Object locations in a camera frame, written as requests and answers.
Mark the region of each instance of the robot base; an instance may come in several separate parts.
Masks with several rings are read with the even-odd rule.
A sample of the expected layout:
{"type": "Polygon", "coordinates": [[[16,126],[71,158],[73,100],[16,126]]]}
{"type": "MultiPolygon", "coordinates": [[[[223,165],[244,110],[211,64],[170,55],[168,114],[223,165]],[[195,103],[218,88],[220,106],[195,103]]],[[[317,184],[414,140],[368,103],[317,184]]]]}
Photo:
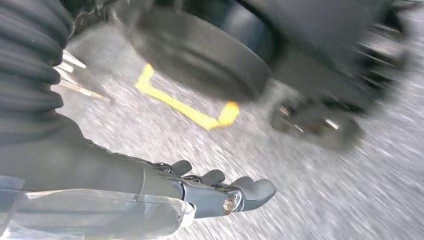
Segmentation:
{"type": "Polygon", "coordinates": [[[312,100],[278,104],[271,116],[271,126],[337,152],[353,147],[362,135],[358,123],[346,112],[312,100]]]}

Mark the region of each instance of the robotic hand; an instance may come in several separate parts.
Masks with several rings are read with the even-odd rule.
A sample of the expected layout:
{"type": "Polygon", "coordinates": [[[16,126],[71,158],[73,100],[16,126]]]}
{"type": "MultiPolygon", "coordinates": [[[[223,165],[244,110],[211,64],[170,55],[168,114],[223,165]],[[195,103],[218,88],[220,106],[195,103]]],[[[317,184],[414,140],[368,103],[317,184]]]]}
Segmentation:
{"type": "MultiPolygon", "coordinates": [[[[92,141],[88,142],[108,152],[107,149],[92,141]]],[[[190,203],[195,209],[195,218],[222,217],[235,212],[255,210],[267,203],[276,193],[276,188],[267,179],[254,181],[244,176],[228,185],[223,183],[226,179],[224,173],[217,169],[203,176],[186,175],[192,170],[192,165],[186,160],[177,161],[174,164],[152,163],[120,153],[113,154],[145,164],[149,174],[157,174],[165,180],[165,183],[175,186],[177,196],[173,197],[190,203]]],[[[160,182],[152,184],[152,186],[145,185],[144,188],[160,188],[160,182]]],[[[167,196],[166,192],[167,190],[158,195],[167,196]]]]}
{"type": "MultiPolygon", "coordinates": [[[[74,29],[74,19],[83,11],[97,11],[105,16],[102,10],[106,8],[101,6],[109,2],[115,1],[0,0],[0,209],[12,215],[6,222],[0,222],[0,233],[8,231],[9,234],[13,231],[10,226],[18,224],[25,231],[69,236],[73,235],[75,224],[83,224],[83,220],[90,218],[90,215],[83,215],[81,221],[67,225],[64,221],[74,219],[73,211],[92,213],[93,218],[97,218],[99,213],[83,204],[74,204],[75,209],[69,210],[62,200],[49,201],[49,204],[40,202],[54,199],[61,193],[70,193],[65,198],[68,201],[76,192],[82,194],[81,191],[84,194],[101,192],[108,196],[111,193],[133,196],[125,199],[128,202],[125,201],[123,208],[139,203],[142,196],[174,199],[190,204],[195,210],[194,218],[227,216],[263,206],[276,193],[269,180],[255,182],[245,176],[224,184],[225,177],[220,170],[203,176],[186,175],[192,169],[187,161],[151,163],[111,153],[86,140],[74,121],[55,112],[63,102],[50,89],[60,79],[53,67],[62,61],[63,49],[74,29]],[[21,186],[4,185],[2,180],[9,178],[22,182],[21,186]],[[22,191],[24,196],[14,194],[14,190],[22,191]],[[59,205],[65,208],[59,209],[61,216],[72,212],[73,217],[52,220],[52,211],[57,211],[59,205]],[[28,217],[28,214],[40,214],[49,220],[28,217]]],[[[132,215],[137,212],[138,217],[145,215],[141,217],[144,222],[132,221],[133,225],[148,226],[167,219],[143,209],[141,212],[129,210],[132,215]]],[[[101,226],[97,225],[96,229],[116,235],[111,232],[114,229],[111,223],[123,225],[114,219],[97,223],[101,226]]],[[[78,227],[76,234],[84,235],[86,232],[78,227]]]]}

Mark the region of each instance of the gray carpet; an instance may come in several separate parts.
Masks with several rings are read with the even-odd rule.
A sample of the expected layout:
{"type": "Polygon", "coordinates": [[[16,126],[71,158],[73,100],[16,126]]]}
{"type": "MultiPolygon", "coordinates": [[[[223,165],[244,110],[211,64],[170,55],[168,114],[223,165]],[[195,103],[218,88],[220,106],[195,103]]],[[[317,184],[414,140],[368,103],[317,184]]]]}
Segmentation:
{"type": "MultiPolygon", "coordinates": [[[[101,26],[69,46],[88,65],[76,73],[111,96],[106,105],[57,88],[84,134],[114,152],[153,162],[191,160],[195,173],[222,169],[229,181],[272,180],[278,193],[259,210],[197,220],[170,239],[422,240],[424,238],[424,9],[408,16],[412,57],[390,100],[358,119],[361,145],[337,154],[273,131],[274,103],[291,94],[275,83],[257,103],[241,106],[236,122],[206,131],[134,88],[144,65],[120,34],[101,26]]],[[[155,86],[205,113],[225,104],[156,76],[155,86]]]]}

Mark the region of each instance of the prosthetic hand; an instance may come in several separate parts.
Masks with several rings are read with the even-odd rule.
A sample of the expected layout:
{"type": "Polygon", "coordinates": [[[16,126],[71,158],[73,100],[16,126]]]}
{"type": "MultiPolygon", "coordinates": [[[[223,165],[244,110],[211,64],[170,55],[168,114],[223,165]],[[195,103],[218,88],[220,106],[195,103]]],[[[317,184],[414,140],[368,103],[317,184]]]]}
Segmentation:
{"type": "MultiPolygon", "coordinates": [[[[103,151],[105,148],[94,145],[103,151]]],[[[150,174],[157,174],[164,183],[175,186],[176,195],[172,197],[190,203],[195,209],[195,218],[222,217],[234,212],[257,209],[268,202],[276,193],[274,185],[266,179],[254,181],[244,176],[231,184],[224,184],[225,175],[221,170],[212,170],[203,176],[186,175],[192,170],[192,165],[181,160],[172,165],[167,163],[152,163],[140,158],[114,153],[123,159],[145,164],[150,174]]],[[[160,182],[143,186],[161,188],[160,182]]],[[[158,192],[159,196],[167,196],[167,190],[158,192]]]]}
{"type": "Polygon", "coordinates": [[[11,231],[61,233],[68,236],[64,239],[119,237],[127,225],[146,237],[166,221],[179,226],[179,215],[165,210],[174,201],[189,204],[195,218],[208,218],[257,209],[276,193],[265,179],[223,184],[220,170],[186,175],[192,169],[187,161],[151,163],[111,153],[55,112],[63,102],[50,89],[60,79],[53,67],[62,61],[73,20],[92,9],[103,16],[100,3],[107,2],[0,0],[0,209],[6,210],[0,233],[5,239],[13,239],[11,231]],[[110,209],[119,203],[119,209],[110,209]],[[154,203],[159,210],[150,211],[154,203]],[[111,219],[123,212],[126,220],[111,219]],[[108,221],[99,218],[103,215],[108,221]]]}

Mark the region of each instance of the wheel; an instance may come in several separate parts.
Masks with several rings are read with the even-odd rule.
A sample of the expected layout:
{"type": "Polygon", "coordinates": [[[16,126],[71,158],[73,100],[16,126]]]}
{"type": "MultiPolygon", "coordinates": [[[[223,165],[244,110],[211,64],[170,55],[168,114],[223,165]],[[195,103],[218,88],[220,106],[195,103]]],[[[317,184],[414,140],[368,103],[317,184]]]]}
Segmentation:
{"type": "Polygon", "coordinates": [[[294,101],[279,103],[272,112],[271,127],[279,132],[289,132],[293,127],[289,119],[296,113],[297,107],[294,101]]]}
{"type": "Polygon", "coordinates": [[[414,9],[419,3],[417,0],[395,0],[393,2],[393,8],[396,11],[406,11],[414,9]]]}
{"type": "Polygon", "coordinates": [[[333,112],[323,123],[319,139],[323,147],[344,151],[353,147],[360,137],[358,123],[343,112],[333,112]]]}

